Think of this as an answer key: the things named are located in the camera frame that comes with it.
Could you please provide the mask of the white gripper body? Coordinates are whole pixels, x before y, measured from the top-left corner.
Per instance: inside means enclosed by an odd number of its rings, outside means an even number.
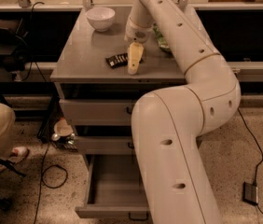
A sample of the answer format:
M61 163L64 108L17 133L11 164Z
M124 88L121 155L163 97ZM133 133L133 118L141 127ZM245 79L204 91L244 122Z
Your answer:
M125 26L124 39L127 42L145 43L152 32L152 27L143 28L128 18Z

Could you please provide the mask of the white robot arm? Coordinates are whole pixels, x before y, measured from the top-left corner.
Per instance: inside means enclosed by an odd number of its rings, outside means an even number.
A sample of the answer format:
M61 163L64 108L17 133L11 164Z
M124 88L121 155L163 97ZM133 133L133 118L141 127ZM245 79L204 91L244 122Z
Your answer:
M197 148L198 136L237 111L238 79L201 22L173 0L135 0L126 36L156 23L186 85L143 95L131 115L132 140L154 224L223 224Z

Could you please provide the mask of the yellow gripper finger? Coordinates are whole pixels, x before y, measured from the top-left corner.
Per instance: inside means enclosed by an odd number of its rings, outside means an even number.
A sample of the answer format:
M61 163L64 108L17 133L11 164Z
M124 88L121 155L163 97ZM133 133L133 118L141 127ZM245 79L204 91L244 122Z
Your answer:
M138 42L132 42L128 48L128 73L135 75L144 52L144 46Z

